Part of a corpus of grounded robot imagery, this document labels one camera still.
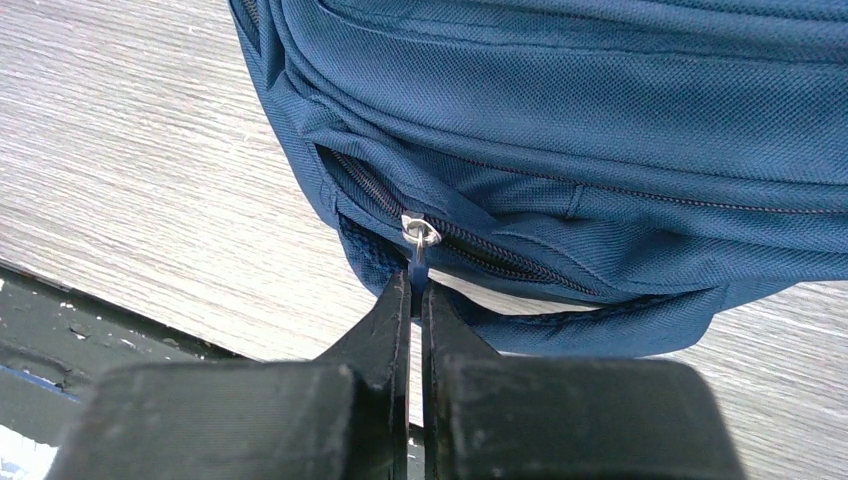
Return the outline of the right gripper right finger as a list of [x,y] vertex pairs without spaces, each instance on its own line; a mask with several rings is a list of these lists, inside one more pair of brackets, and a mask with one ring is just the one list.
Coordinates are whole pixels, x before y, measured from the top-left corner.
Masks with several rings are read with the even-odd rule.
[[422,398],[425,478],[440,479],[438,467],[440,431],[439,401],[445,382],[441,379],[453,357],[497,358],[499,353],[476,335],[460,317],[447,287],[430,283],[421,299]]

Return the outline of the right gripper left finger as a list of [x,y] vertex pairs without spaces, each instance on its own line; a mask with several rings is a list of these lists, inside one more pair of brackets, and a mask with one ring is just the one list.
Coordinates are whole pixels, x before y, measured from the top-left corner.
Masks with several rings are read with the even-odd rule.
[[407,477],[411,303],[407,273],[394,274],[373,308],[317,357],[355,374],[349,479]]

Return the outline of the navy blue student backpack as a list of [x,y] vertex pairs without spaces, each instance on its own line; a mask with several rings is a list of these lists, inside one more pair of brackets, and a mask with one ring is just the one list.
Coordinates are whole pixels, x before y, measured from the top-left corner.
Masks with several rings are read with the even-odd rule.
[[433,269],[493,347],[647,356],[847,277],[843,1],[233,1],[259,102],[379,293]]

